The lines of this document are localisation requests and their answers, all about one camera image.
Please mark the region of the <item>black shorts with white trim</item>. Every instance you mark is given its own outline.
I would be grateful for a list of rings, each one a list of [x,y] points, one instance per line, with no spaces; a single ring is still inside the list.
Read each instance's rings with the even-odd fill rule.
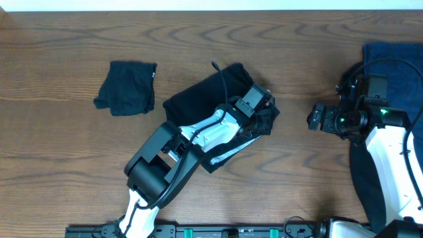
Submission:
[[[172,96],[163,103],[167,120],[176,126],[190,126],[209,118],[219,104],[228,97],[230,101],[246,95],[254,81],[241,63],[234,63],[222,71]],[[208,158],[202,162],[209,173],[222,167],[230,158],[260,136],[235,136],[228,143],[208,151]]]

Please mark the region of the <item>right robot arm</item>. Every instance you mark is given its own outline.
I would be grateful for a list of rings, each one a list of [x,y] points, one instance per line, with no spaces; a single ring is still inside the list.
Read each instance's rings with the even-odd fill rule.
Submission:
[[[384,229],[366,230],[351,221],[332,221],[328,236],[421,237],[422,171],[411,146],[412,124],[401,109],[389,107],[383,83],[339,85],[338,106],[316,104],[307,118],[320,130],[365,147],[374,164],[385,208]]]

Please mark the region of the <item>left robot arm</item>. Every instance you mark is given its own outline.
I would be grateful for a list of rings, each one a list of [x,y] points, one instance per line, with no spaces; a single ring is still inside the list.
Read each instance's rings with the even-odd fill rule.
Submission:
[[[148,237],[158,211],[183,189],[199,166],[214,172],[235,154],[270,134],[275,99],[235,97],[190,126],[161,124],[124,169],[130,200],[118,237]]]

